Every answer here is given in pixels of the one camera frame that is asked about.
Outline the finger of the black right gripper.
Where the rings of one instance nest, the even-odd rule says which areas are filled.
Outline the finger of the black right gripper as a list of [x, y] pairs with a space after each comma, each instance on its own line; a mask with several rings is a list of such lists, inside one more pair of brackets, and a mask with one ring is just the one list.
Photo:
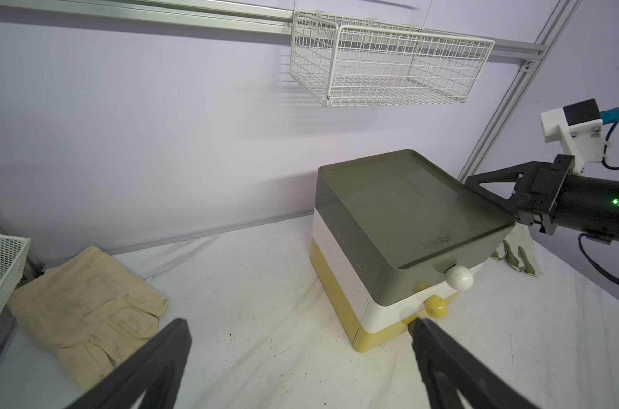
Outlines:
[[530, 188], [539, 168], [533, 161], [471, 175], [465, 186], [515, 220], [533, 220], [534, 194]]

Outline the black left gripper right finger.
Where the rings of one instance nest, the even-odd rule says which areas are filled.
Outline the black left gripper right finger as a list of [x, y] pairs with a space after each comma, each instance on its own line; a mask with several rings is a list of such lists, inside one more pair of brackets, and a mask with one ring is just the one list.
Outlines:
[[432, 408], [535, 407], [432, 320], [415, 320], [410, 335]]

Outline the olive white yellow drawer cabinet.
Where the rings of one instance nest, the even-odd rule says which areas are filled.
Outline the olive white yellow drawer cabinet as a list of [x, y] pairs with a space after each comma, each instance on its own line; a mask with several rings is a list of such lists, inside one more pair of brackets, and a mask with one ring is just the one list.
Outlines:
[[380, 249], [394, 235], [437, 223], [513, 222], [493, 204], [409, 149], [318, 170], [310, 260], [352, 348], [365, 353], [401, 335], [430, 296], [448, 309], [460, 293], [444, 282], [391, 306], [372, 298]]

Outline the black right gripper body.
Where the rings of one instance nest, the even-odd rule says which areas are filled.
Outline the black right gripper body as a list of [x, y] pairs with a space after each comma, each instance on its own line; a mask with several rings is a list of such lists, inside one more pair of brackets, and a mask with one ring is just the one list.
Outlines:
[[515, 219], [527, 226], [537, 223], [541, 233], [553, 235], [558, 196], [574, 165], [573, 156], [560, 154], [552, 163], [532, 161], [516, 166], [516, 192], [511, 197]]

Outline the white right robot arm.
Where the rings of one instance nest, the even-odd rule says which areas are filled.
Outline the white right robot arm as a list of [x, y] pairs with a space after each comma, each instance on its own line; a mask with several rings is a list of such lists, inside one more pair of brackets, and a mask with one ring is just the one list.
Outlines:
[[465, 186], [527, 226], [553, 235], [557, 228], [585, 233], [591, 240], [619, 242], [619, 182], [573, 173], [575, 158], [532, 161], [473, 175]]

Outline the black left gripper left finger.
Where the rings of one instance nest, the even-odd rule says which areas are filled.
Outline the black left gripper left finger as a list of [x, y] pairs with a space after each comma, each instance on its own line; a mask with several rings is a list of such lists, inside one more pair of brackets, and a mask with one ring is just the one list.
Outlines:
[[172, 408], [191, 346], [188, 322], [175, 319], [69, 407]]

